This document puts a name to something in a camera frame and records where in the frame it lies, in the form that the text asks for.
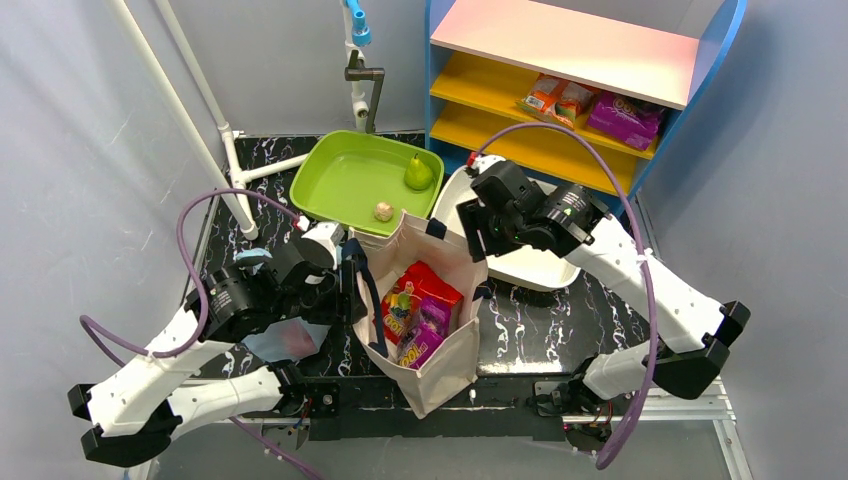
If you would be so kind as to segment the light blue printed plastic bag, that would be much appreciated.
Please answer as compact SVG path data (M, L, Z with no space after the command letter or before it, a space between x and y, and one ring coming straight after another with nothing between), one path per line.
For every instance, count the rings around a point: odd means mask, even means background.
M235 265L248 274L261 292L261 303L274 317L264 330L245 337L243 344L257 358L275 363L299 361L317 354L327 338L330 325L315 325L300 317L284 318L278 312L278 250L262 248L235 256Z

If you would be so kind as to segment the cream canvas tote bag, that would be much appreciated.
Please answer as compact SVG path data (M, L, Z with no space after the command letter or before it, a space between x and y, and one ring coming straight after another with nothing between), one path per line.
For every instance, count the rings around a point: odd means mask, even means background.
M343 253L367 309L353 331L417 418L476 381L488 268L463 236L404 213L388 237L353 230Z

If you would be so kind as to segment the red snack bag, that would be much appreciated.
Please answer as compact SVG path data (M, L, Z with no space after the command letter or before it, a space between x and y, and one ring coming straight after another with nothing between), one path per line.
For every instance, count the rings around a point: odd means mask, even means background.
M425 262L417 261L406 269L381 301L383 330L388 341L397 344L401 340L426 299L440 305L441 313L437 313L440 319L432 324L442 338L448 336L463 295Z

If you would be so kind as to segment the purple snack bag top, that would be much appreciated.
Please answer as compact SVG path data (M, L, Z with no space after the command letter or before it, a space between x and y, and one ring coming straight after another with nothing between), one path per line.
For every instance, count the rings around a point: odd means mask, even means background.
M462 302L462 296L448 299L425 296L398 344L396 363L419 370L450 335Z

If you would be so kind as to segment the purple snack bag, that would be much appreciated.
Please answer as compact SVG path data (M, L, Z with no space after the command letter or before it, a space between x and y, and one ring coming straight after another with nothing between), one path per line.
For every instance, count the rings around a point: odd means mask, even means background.
M419 370L450 335L462 302L462 296L448 299L425 296L398 344L396 363Z
M602 91L586 125L638 151L645 151L658 136L666 113L666 107Z

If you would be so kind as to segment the orange snack bag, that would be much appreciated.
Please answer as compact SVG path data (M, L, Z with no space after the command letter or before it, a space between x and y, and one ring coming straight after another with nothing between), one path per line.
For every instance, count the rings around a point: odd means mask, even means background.
M572 80L539 74L516 106L536 119L574 129L599 89Z

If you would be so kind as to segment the purple snack bag lower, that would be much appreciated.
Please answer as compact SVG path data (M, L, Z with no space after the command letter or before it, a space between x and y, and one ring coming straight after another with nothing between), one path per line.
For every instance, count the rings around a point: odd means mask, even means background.
M638 151L645 151L658 136L666 113L666 107L602 91L586 125Z

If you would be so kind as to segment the white rectangular tray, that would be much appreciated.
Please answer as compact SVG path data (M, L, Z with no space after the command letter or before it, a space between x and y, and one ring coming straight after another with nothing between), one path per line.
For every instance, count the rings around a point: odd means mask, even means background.
M443 185L431 213L432 218L461 236L465 234L456 207L475 197L470 187L471 181L463 168L457 169ZM567 260L529 246L506 255L489 256L487 266L490 277L540 292L567 287L581 273L579 267Z

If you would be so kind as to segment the green pear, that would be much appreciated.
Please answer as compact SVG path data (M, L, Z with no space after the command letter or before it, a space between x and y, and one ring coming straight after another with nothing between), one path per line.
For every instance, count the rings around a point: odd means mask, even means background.
M434 181L433 170L415 154L404 172L405 185L415 191L427 190Z

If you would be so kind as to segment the garlic bulb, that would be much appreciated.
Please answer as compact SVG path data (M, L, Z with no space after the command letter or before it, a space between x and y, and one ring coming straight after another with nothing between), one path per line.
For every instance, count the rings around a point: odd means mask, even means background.
M388 202L378 202L373 210L374 218L382 223L388 223L393 219L395 213L394 207Z

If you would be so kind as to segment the green rectangular tray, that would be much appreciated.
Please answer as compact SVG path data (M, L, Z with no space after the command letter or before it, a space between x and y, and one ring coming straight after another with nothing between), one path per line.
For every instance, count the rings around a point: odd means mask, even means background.
M417 154L434 173L424 191L404 183L409 160ZM339 130L320 138L301 164L289 190L292 204L316 220L336 221L346 227L388 237L403 212L429 216L441 189L445 166L435 153L394 139ZM394 217L377 221L373 210L388 202Z

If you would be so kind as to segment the blue shelf with coloured boards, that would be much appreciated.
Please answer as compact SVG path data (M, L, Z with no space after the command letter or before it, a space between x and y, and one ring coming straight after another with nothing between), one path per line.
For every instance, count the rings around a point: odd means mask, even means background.
M619 208L665 158L746 13L724 1L697 38L539 1L431 1L426 145L448 171L476 150Z

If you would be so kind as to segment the grey faucet on pipe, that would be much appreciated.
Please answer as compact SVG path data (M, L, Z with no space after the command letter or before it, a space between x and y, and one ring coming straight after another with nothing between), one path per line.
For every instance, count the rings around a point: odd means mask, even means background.
M341 0L344 17L347 63L344 79L351 85L351 108L355 127L367 134L376 133L376 116L386 72L368 67L363 48L372 42L367 15L357 0Z

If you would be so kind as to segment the white pipe frame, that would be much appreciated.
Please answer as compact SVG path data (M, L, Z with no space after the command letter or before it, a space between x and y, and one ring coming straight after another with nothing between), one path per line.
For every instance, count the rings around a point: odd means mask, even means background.
M108 1L180 132L216 189L250 183L300 166L305 155L264 167L241 167L232 129L169 1Z

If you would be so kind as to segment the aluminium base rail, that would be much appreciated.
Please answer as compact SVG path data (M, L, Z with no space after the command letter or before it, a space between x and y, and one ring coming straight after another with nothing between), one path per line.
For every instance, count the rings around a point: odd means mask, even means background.
M223 201L209 205L199 243L206 247L201 273L229 264L236 253L254 246L237 232L236 221ZM317 420L308 440L532 438L567 450L575 447L562 443L566 438L582 442L571 426L566 432L555 424L555 418L531 413L523 402L531 395L531 387L535 389L535 382L563 380L556 374L570 372L590 354L640 343L648 334L646 321L584 273L565 288L550 292L493 278L487 286L493 296L484 299L479 310L478 381L423 420L416 419L399 388L367 358L351 328L333 327L320 353L299 363L302 373L315 384L339 387L342 399L339 414ZM203 366L191 380L203 383L235 378L252 373L263 363L253 350L237 345ZM681 424L677 425L680 428L706 424L712 440L718 439L719 443L709 445L716 447L713 450L720 452L719 457L736 448L732 445L737 441L735 433L728 437L709 424L735 420L720 379L696 400L652 388L641 420L651 428L652 423L660 422Z

